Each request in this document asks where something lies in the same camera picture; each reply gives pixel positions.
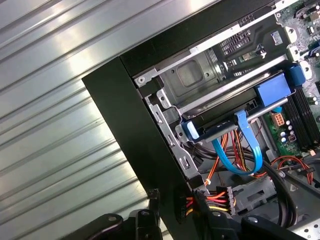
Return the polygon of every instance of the metal bracket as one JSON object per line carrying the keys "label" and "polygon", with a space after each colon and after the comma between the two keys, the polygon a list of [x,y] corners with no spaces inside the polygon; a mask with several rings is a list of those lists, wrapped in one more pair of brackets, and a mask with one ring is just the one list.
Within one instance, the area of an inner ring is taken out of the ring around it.
{"label": "metal bracket", "polygon": [[[162,113],[160,107],[158,104],[152,105],[149,104],[149,108],[156,119],[156,122],[162,131],[162,134],[164,135],[166,141],[168,142],[173,155],[177,159],[177,163],[181,167],[184,175],[188,180],[200,175],[198,172],[198,169],[190,156],[190,154],[183,149],[180,146],[180,142],[176,139],[174,133],[171,131],[169,124],[167,123],[164,114]],[[208,193],[208,190],[205,186],[205,183],[203,185],[198,186],[196,189],[200,189],[202,191],[206,191]]]}
{"label": "metal bracket", "polygon": [[172,107],[172,104],[170,103],[165,90],[161,89],[156,93],[156,96],[158,97],[162,107],[164,107],[165,109],[169,109]]}
{"label": "metal bracket", "polygon": [[183,127],[181,126],[181,124],[179,124],[175,127],[175,132],[176,132],[181,143],[185,144],[185,143],[189,142],[189,139],[188,139]]}
{"label": "metal bracket", "polygon": [[[189,52],[190,54],[177,60],[176,62],[172,63],[172,64],[169,64],[167,66],[165,66],[164,68],[162,69],[159,69],[159,70],[156,70],[156,68],[153,68],[147,72],[145,72],[144,74],[138,76],[138,77],[135,77],[134,79],[134,82],[135,84],[140,88],[141,86],[145,85],[147,82],[150,82],[152,78],[176,67],[177,65],[179,64],[182,64],[184,63],[185,61],[193,58],[194,56],[208,50],[209,48],[221,43],[222,41],[224,41],[225,39],[228,39],[232,36],[234,36],[235,34],[238,34],[240,33],[241,31],[247,29],[247,28],[250,28],[251,26],[259,23],[260,21],[276,14],[277,12],[285,9],[286,7],[294,4],[295,2],[297,2],[298,0],[281,0],[281,1],[278,1],[277,3],[274,4],[274,8],[272,11],[264,14],[263,16],[243,25],[243,26],[240,26],[239,24],[236,24],[234,26],[231,26],[229,29],[225,30],[225,31],[222,31],[220,32],[219,34],[216,34],[214,35],[213,37],[209,38],[208,40],[200,43],[199,45],[197,46],[194,46],[192,48],[189,49]],[[294,32],[292,31],[294,29],[292,28],[288,28],[287,29],[287,34],[288,34],[288,37],[291,41],[293,41],[295,39],[295,36],[294,36]]]}

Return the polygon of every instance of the ram slot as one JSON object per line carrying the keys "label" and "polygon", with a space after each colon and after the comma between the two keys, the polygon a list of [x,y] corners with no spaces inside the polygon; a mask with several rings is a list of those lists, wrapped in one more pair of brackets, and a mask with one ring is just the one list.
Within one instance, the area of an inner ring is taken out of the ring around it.
{"label": "ram slot", "polygon": [[288,97],[288,102],[284,104],[284,111],[288,119],[291,121],[299,148],[303,151],[307,150],[308,146],[312,143],[307,136],[304,124],[291,96]]}
{"label": "ram slot", "polygon": [[296,90],[296,93],[293,95],[293,100],[304,123],[305,129],[308,132],[310,140],[312,143],[317,144],[320,140],[320,132],[302,89]]}

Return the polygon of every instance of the wire bundle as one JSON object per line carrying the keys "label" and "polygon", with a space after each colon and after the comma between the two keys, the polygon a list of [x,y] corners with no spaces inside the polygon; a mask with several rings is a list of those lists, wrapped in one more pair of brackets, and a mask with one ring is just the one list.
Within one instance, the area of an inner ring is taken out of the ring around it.
{"label": "wire bundle", "polygon": [[[295,157],[295,156],[280,156],[280,157],[276,158],[275,160],[273,160],[273,161],[271,162],[271,166],[274,166],[279,160],[282,160],[282,161],[280,162],[280,164],[279,164],[278,167],[277,167],[278,170],[281,170],[281,169],[283,168],[283,165],[284,165],[288,160],[291,160],[291,161],[294,161],[294,162],[300,164],[300,165],[303,167],[304,170],[310,169],[310,167],[309,167],[306,163],[302,162],[301,159],[299,159],[299,158],[297,158],[297,157]],[[266,175],[266,174],[267,174],[266,172],[263,172],[263,173],[260,173],[260,174],[256,174],[255,177],[260,178],[260,177],[262,177],[262,176],[264,176],[264,175]],[[312,185],[313,178],[314,178],[313,173],[312,173],[312,172],[308,172],[308,173],[306,174],[306,177],[307,177],[308,183],[309,183],[310,185]]]}
{"label": "wire bundle", "polygon": [[[236,133],[233,132],[235,139],[233,140],[234,145],[231,147],[227,147],[225,148],[225,153],[227,156],[229,156],[230,158],[233,158],[235,161],[235,164],[239,164],[239,167],[244,168],[245,169],[245,165],[243,165],[242,161],[237,160],[236,158],[239,158],[239,150],[238,148],[240,147],[241,151],[242,151],[242,156],[243,158],[245,158],[245,160],[249,160],[251,162],[254,161],[254,155],[252,154],[252,152],[249,149],[245,149],[241,146],[241,142],[239,142],[238,140],[240,140],[240,137],[237,138],[236,137]],[[201,153],[201,154],[205,154],[208,155],[210,158],[209,159],[214,159],[214,157],[217,157],[217,154],[215,151],[207,149],[203,146],[199,146],[194,145],[194,148],[196,148],[196,152]],[[294,156],[283,156],[280,158],[277,158],[274,160],[273,165],[280,159],[283,159],[285,161],[287,161],[288,159],[293,160],[296,157]],[[303,163],[300,159],[296,158],[296,162],[298,164],[300,164],[301,166],[304,166],[304,168],[308,168],[309,166],[306,165],[305,163]],[[278,166],[280,169],[284,169],[286,167],[282,167],[283,164],[285,163],[282,162],[280,163],[280,165]],[[215,167],[215,165],[217,164],[217,161],[214,163],[212,169],[210,170],[210,178],[212,177],[213,173],[217,170],[217,167]],[[279,206],[279,219],[278,219],[278,224],[282,227],[290,227],[293,226],[297,223],[298,221],[298,214],[297,214],[297,209],[296,209],[296,205],[292,199],[292,197],[289,194],[289,191],[283,181],[283,179],[278,175],[278,173],[276,172],[276,170],[265,160],[263,161],[263,169],[264,169],[264,173],[260,173],[260,174],[256,174],[255,177],[263,177],[265,175],[268,175],[275,186],[275,190],[277,192],[277,198],[278,198],[278,206]]]}
{"label": "wire bundle", "polygon": [[[205,195],[206,196],[206,203],[208,204],[208,207],[211,210],[218,210],[218,211],[223,211],[223,212],[228,212],[228,201],[226,200],[227,198],[227,193],[221,192],[218,195]],[[188,216],[190,213],[193,212],[193,203],[194,200],[192,197],[187,197],[186,198],[186,216]]]}

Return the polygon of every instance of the metal roller shutter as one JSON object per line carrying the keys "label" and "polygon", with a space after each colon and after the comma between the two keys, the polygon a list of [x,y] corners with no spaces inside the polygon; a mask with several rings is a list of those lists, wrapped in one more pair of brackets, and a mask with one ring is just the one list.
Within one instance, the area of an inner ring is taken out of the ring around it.
{"label": "metal roller shutter", "polygon": [[57,239],[148,205],[81,78],[213,2],[0,1],[1,239]]}

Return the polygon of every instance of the black cable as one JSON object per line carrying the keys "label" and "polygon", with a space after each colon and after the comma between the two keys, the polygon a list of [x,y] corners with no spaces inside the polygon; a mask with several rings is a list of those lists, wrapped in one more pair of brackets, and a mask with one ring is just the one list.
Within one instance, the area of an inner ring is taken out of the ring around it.
{"label": "black cable", "polygon": [[282,202],[279,204],[279,209],[282,208],[282,205],[287,205],[289,217],[287,218],[284,226],[286,228],[295,225],[298,222],[298,213],[297,206],[294,203],[283,179],[278,175],[277,171],[272,168],[272,166],[267,162],[263,161],[263,168],[268,174],[268,176],[272,179],[273,184],[275,186],[276,193],[278,195],[278,202]]}

